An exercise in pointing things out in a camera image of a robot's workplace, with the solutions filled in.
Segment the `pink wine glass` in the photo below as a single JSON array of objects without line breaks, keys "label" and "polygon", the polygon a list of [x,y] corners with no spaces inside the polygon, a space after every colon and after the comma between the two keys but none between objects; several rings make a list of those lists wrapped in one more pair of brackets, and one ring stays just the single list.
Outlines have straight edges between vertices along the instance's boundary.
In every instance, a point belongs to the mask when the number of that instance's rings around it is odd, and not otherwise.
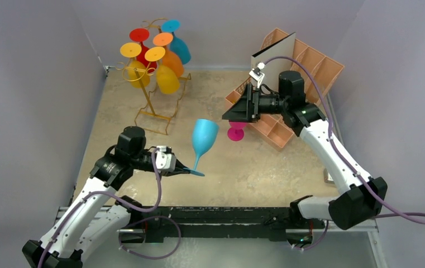
[{"label": "pink wine glass", "polygon": [[227,131],[227,137],[232,141],[241,141],[244,136],[244,128],[246,127],[246,122],[234,122],[229,121],[230,128]]}]

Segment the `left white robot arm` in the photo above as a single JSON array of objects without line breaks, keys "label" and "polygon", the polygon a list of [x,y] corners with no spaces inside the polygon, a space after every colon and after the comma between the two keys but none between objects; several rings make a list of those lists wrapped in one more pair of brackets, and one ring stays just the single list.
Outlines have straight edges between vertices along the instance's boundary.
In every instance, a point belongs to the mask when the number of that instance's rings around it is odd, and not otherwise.
[{"label": "left white robot arm", "polygon": [[[147,149],[145,145],[143,128],[124,128],[117,143],[95,162],[80,194],[61,218],[39,240],[25,243],[22,253],[31,267],[83,267],[111,233],[124,227],[147,227],[161,202],[162,178],[194,174],[194,170],[177,160],[170,147]],[[155,175],[157,198],[151,207],[117,196],[136,170]]]}]

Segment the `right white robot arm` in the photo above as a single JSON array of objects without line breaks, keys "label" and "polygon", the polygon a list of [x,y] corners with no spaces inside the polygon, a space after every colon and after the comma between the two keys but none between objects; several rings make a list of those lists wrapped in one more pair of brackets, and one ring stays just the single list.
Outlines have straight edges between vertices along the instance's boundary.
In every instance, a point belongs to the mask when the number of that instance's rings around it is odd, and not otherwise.
[{"label": "right white robot arm", "polygon": [[303,227],[311,219],[331,220],[347,230],[381,212],[388,185],[373,178],[332,136],[330,123],[322,111],[306,100],[304,79],[297,71],[282,71],[278,92],[262,94],[247,83],[243,95],[222,118],[232,122],[252,123],[263,114],[281,114],[284,123],[308,144],[326,167],[339,196],[319,198],[306,196],[291,202],[289,220]]}]

